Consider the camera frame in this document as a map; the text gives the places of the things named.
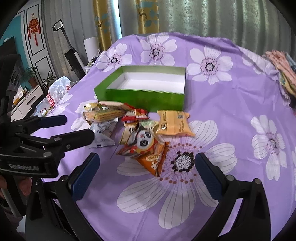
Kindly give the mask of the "person left hand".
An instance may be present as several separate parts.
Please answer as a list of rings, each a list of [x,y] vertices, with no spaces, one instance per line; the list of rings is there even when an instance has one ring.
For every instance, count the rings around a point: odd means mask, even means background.
[[[11,182],[7,182],[3,176],[1,176],[1,189],[8,190],[11,194],[16,191],[21,192],[23,196],[27,197],[30,195],[32,190],[32,178],[30,177],[13,177]]]

